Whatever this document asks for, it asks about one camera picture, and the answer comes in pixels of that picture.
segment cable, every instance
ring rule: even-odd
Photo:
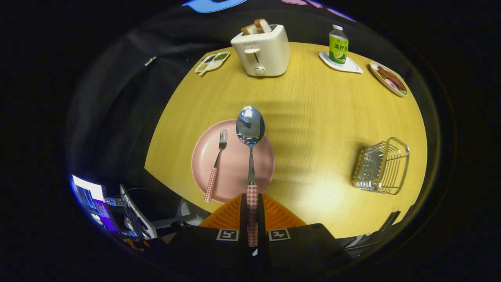
[[[127,190],[125,190],[125,193],[129,192],[130,190],[134,190],[134,189],[151,190],[151,189],[149,189],[149,188],[131,188],[131,189],[127,189]],[[111,197],[109,197],[109,198],[121,197],[121,196],[125,195],[125,193],[124,193],[124,194],[119,194],[119,195],[116,195],[116,196],[111,196]]]

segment spoon bowl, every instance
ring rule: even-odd
[[[243,108],[236,119],[236,135],[251,151],[263,139],[265,121],[258,109],[251,106]]]

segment fork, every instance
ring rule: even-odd
[[[205,194],[206,202],[210,202],[212,199],[212,191],[214,190],[214,183],[216,181],[216,175],[217,175],[217,163],[219,162],[219,156],[221,156],[222,150],[226,148],[227,143],[228,143],[228,130],[221,129],[221,133],[219,134],[219,154],[217,154],[216,163],[214,164],[214,168],[212,168],[212,172],[210,173],[209,185],[207,186],[207,192]]]

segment computer monitor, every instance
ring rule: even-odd
[[[119,227],[113,221],[110,207],[104,202],[104,187],[74,175],[71,176],[73,191],[89,216],[103,229],[120,232]]]

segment green bottle label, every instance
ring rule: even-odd
[[[329,59],[334,63],[344,64],[348,55],[348,40],[329,35]]]

